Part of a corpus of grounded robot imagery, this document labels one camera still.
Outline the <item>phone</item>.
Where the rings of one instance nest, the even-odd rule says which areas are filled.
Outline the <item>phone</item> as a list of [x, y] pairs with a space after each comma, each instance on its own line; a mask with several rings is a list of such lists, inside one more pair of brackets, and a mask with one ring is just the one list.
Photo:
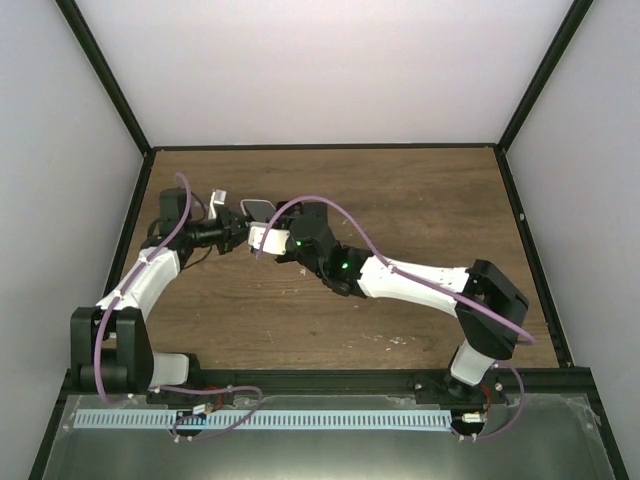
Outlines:
[[268, 223], [276, 213], [274, 205], [263, 199], [242, 199], [240, 207], [250, 222]]

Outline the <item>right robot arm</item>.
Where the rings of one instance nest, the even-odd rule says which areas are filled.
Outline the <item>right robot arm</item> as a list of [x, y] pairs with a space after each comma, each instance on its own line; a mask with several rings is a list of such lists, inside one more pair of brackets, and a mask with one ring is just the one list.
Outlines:
[[464, 340], [444, 378], [451, 400], [471, 400], [492, 366], [510, 360], [518, 345], [533, 344], [523, 327], [528, 299], [493, 263], [432, 267], [393, 260], [371, 242], [363, 248], [344, 244], [329, 225], [331, 206], [312, 196], [278, 203], [274, 225], [289, 234], [279, 261], [300, 263], [341, 296], [400, 300], [457, 319]]

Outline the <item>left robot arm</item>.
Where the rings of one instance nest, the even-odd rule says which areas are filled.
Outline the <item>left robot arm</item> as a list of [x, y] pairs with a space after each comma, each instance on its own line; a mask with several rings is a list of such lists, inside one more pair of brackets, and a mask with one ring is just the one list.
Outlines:
[[199, 199], [189, 188], [161, 192], [159, 215], [133, 267], [95, 306], [79, 307], [71, 316], [74, 388], [105, 400], [163, 386], [184, 404], [203, 395], [205, 381], [191, 370], [190, 356], [155, 352], [146, 320], [165, 288], [190, 266], [195, 250], [224, 255], [247, 240], [248, 215], [225, 206], [224, 196], [214, 191], [195, 219], [191, 209]]

